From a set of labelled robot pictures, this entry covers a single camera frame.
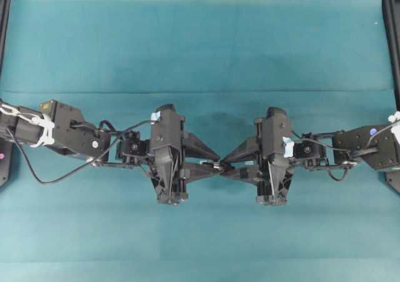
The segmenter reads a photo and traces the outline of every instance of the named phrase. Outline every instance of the white zip tie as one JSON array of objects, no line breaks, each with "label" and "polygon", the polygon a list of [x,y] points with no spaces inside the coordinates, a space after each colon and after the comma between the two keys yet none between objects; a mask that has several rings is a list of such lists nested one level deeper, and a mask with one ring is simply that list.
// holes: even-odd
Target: white zip tie
[{"label": "white zip tie", "polygon": [[395,125],[390,129],[390,132],[394,134],[394,137],[396,138],[397,142],[400,144],[400,112],[396,111],[393,115],[390,115],[387,119],[389,122],[392,124],[395,123]]},{"label": "white zip tie", "polygon": [[42,113],[43,118],[40,118],[36,114],[31,114],[32,118],[27,118],[24,115],[25,113],[21,113],[20,110],[18,110],[14,106],[10,106],[4,103],[2,103],[1,105],[0,112],[2,112],[5,115],[19,117],[30,124],[33,124],[35,126],[40,126],[43,128],[43,133],[39,138],[39,141],[36,144],[32,144],[31,145],[32,148],[37,148],[38,146],[41,145],[45,146],[47,144],[54,143],[54,138],[53,138],[54,123],[51,121],[50,117],[47,114]]}]

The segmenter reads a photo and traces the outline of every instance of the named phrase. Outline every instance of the white cable tie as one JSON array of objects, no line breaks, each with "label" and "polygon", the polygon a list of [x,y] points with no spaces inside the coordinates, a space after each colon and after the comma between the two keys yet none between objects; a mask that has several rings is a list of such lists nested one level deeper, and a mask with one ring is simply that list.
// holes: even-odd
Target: white cable tie
[{"label": "white cable tie", "polygon": [[35,124],[36,126],[43,127],[43,133],[42,136],[39,138],[36,144],[32,144],[32,148],[37,148],[38,146],[45,146],[48,144],[53,144],[54,143],[54,138],[53,138],[53,129],[54,129],[54,123],[51,121],[50,117],[47,114],[42,113],[43,118],[40,118],[39,116],[35,116],[32,118],[32,123]]},{"label": "white cable tie", "polygon": [[2,103],[1,105],[0,112],[2,112],[5,115],[11,115],[11,116],[19,116],[21,114],[21,112],[19,112],[17,108],[4,103]]},{"label": "white cable tie", "polygon": [[393,115],[390,115],[387,120],[393,124],[390,132],[393,133],[397,142],[400,144],[400,112],[396,111]]}]

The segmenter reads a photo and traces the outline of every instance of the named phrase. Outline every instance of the teal fabric surface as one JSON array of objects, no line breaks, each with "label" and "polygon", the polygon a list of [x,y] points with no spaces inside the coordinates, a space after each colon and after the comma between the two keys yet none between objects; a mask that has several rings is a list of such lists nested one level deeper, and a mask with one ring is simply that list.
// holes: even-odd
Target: teal fabric surface
[{"label": "teal fabric surface", "polygon": [[[3,100],[50,98],[123,128],[174,103],[221,156],[268,106],[297,133],[385,123],[395,103],[380,0],[12,0]],[[149,136],[149,127],[141,129]],[[27,148],[43,179],[80,164]],[[400,197],[365,164],[298,169],[289,204],[222,177],[155,202],[140,171],[40,186],[16,152],[0,189],[4,281],[397,281]]]},{"label": "teal fabric surface", "polygon": [[381,0],[12,0],[8,35],[7,91],[393,86]]}]

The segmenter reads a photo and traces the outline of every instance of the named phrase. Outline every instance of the wire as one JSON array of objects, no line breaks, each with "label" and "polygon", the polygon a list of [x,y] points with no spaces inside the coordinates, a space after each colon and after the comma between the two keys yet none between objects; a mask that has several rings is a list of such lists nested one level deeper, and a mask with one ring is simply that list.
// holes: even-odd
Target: wire
[{"label": "wire", "polygon": [[342,178],[337,178],[337,177],[335,177],[335,176],[332,174],[332,172],[331,172],[331,170],[330,170],[329,168],[327,168],[326,171],[327,171],[329,177],[331,177],[333,180],[335,180],[335,181],[337,181],[337,182],[341,182],[341,181],[343,181],[344,179],[346,179],[346,176],[348,175],[349,169],[348,169],[348,168],[345,168],[345,169],[344,169]]},{"label": "wire", "polygon": [[111,123],[110,123],[109,121],[107,121],[107,120],[101,121],[101,122],[99,123],[99,129],[102,129],[104,125],[106,125],[106,126],[110,129],[111,132],[116,132],[116,131],[117,131],[117,130],[114,128],[113,124],[111,124]]},{"label": "wire", "polygon": [[390,124],[389,126],[386,126],[385,128],[380,129],[378,132],[376,132],[374,135],[372,135],[372,136],[368,139],[368,142],[367,142],[367,144],[365,145],[365,147],[363,147],[363,149],[368,148],[368,147],[371,145],[372,140],[373,140],[376,136],[378,136],[378,135],[381,134],[382,132],[385,132],[387,129],[389,129],[389,128],[391,128],[391,127],[397,125],[397,124],[399,124],[398,121],[396,121],[396,122]]},{"label": "wire", "polygon": [[[137,124],[135,124],[135,125],[133,125],[133,126],[127,128],[127,129],[125,129],[124,131],[119,132],[119,133],[118,133],[118,136],[120,136],[120,134],[124,134],[124,133],[128,132],[129,130],[135,129],[135,128],[141,126],[142,124],[146,124],[146,123],[156,123],[156,122],[157,122],[157,121],[152,121],[152,120],[150,120],[150,119],[148,119],[148,120],[146,120],[146,121],[141,121],[140,123],[137,123]],[[52,181],[44,182],[44,181],[42,181],[42,180],[39,179],[39,177],[37,176],[37,174],[36,174],[35,171],[33,170],[32,164],[31,164],[31,162],[29,161],[29,158],[28,158],[28,156],[26,155],[25,150],[22,148],[21,144],[20,144],[19,141],[16,139],[15,135],[10,131],[9,128],[6,128],[6,131],[8,132],[8,134],[10,134],[10,137],[11,137],[12,140],[15,142],[15,144],[16,144],[18,150],[19,150],[19,151],[21,152],[21,154],[24,156],[24,159],[25,159],[25,161],[26,161],[26,164],[28,165],[28,168],[29,168],[29,170],[31,171],[31,173],[32,173],[33,177],[35,178],[35,180],[36,180],[37,182],[39,182],[40,184],[43,184],[43,185],[55,184],[55,183],[57,183],[57,182],[60,182],[61,180],[65,179],[65,178],[68,178],[68,177],[72,176],[73,174],[76,174],[78,171],[82,170],[82,169],[85,168],[86,166],[89,166],[90,164],[95,163],[95,162],[97,161],[97,159],[102,158],[102,157],[105,156],[108,152],[110,152],[110,150],[117,144],[117,142],[118,142],[118,140],[119,140],[119,137],[117,137],[117,138],[110,144],[110,146],[109,146],[106,150],[104,150],[99,156],[97,156],[97,157],[94,158],[93,160],[88,161],[87,163],[84,163],[84,164],[81,165],[81,166],[78,166],[76,169],[73,169],[72,171],[66,173],[65,175],[63,175],[63,176],[61,176],[61,177],[59,177],[59,178],[57,178],[57,179],[54,179],[54,180],[52,180]]]},{"label": "wire", "polygon": [[299,138],[299,139],[301,138],[301,137],[300,137],[296,132],[294,132],[293,130],[292,130],[292,134],[295,135],[295,137],[297,137],[297,138]]},{"label": "wire", "polygon": [[350,152],[349,149],[339,149],[339,148],[334,148],[333,146],[329,146],[326,143],[323,143],[321,141],[315,140],[315,139],[311,139],[311,138],[300,138],[296,141],[309,141],[310,143],[317,143],[320,144],[321,146],[324,146],[325,148],[328,149],[333,149],[334,151],[340,151],[340,152]]},{"label": "wire", "polygon": [[301,141],[301,142],[303,142],[303,141],[309,141],[310,143],[317,143],[317,144],[320,144],[321,146],[324,146],[325,148],[333,149],[334,151],[350,152],[349,149],[334,148],[333,146],[330,146],[330,145],[328,145],[328,144],[326,144],[326,143],[323,143],[322,141],[318,141],[318,140],[316,140],[316,139],[300,137],[300,136],[299,136],[296,132],[294,132],[293,130],[292,130],[292,134],[295,135],[295,137],[298,138],[298,139],[296,140],[296,142],[300,142],[300,141]]},{"label": "wire", "polygon": [[96,128],[95,125],[93,125],[91,123],[87,123],[85,121],[83,121],[81,123],[71,123],[70,127],[71,128],[81,128],[81,127],[87,128],[87,129],[93,131],[95,137],[97,137],[97,138],[99,137],[99,130]]}]

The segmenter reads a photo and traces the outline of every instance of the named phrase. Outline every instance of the metal frame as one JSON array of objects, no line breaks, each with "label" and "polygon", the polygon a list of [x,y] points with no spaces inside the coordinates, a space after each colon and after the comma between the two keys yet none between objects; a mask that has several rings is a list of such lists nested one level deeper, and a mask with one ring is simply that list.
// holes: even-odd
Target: metal frame
[{"label": "metal frame", "polygon": [[[400,0],[382,0],[382,12],[393,71],[394,97],[397,110],[400,110]],[[385,179],[400,192],[400,172],[386,173]]]},{"label": "metal frame", "polygon": [[[0,74],[3,68],[4,45],[6,43],[8,14],[11,0],[0,0]],[[0,139],[0,187],[7,183],[10,174],[13,144]]]}]

